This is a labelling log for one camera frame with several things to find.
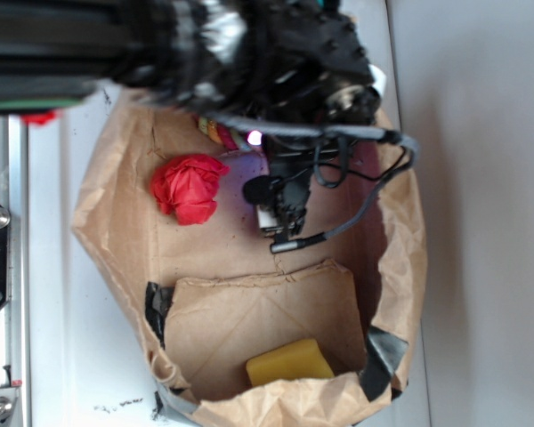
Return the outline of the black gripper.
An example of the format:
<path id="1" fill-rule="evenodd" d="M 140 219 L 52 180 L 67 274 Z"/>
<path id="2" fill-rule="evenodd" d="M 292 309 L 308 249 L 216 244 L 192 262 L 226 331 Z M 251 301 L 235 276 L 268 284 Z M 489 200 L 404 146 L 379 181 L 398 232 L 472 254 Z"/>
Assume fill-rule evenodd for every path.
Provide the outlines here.
<path id="1" fill-rule="evenodd" d="M 191 109 L 272 122 L 372 125 L 381 103 L 357 26 L 337 1 L 193 1 Z"/>

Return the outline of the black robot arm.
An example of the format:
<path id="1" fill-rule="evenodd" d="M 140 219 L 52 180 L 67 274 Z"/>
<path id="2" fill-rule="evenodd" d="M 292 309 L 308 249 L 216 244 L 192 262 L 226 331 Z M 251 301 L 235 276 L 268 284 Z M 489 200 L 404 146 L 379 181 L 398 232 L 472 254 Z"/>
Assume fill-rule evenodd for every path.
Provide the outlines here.
<path id="1" fill-rule="evenodd" d="M 143 104 L 289 123 L 372 123 L 381 95 L 337 1 L 0 1 L 0 113 Z"/>

